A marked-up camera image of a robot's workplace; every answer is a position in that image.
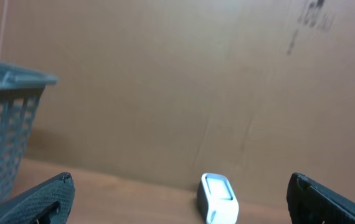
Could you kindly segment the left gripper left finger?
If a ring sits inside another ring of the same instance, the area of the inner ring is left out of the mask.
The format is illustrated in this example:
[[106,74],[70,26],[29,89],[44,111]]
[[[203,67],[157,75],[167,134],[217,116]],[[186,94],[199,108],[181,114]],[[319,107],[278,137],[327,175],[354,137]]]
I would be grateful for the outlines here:
[[65,224],[72,210],[72,175],[62,172],[0,204],[0,224]]

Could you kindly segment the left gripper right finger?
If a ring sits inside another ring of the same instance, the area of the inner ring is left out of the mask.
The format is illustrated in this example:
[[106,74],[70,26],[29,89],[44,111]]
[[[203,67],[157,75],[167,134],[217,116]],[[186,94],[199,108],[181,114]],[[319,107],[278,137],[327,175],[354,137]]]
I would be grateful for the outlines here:
[[286,200],[292,224],[355,224],[355,203],[301,173],[293,173]]

